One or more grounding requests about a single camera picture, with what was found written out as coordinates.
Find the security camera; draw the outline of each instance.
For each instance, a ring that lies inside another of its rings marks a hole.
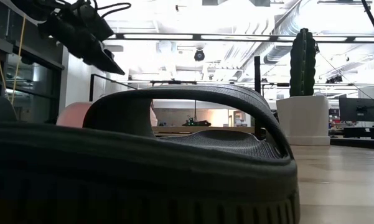
[[[194,56],[195,61],[200,62],[205,59],[205,54],[202,49],[198,49]]]

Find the white planter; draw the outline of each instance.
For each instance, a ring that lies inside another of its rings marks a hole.
[[[324,96],[294,96],[276,102],[279,123],[290,145],[329,146],[329,106]]]

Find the wooden floor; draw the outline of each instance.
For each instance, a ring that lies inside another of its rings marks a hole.
[[[374,149],[294,147],[301,224],[374,223]]]

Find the dark green slide sandal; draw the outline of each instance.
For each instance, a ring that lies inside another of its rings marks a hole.
[[[156,139],[151,99],[249,113],[272,141],[231,131]],[[297,167],[264,98],[234,85],[108,95],[85,129],[0,123],[0,223],[299,223]]]

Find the potted plant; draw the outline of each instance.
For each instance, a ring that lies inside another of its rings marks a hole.
[[[278,100],[279,123],[291,145],[328,146],[329,106],[325,96],[313,96],[316,41],[301,29],[291,50],[290,98]]]

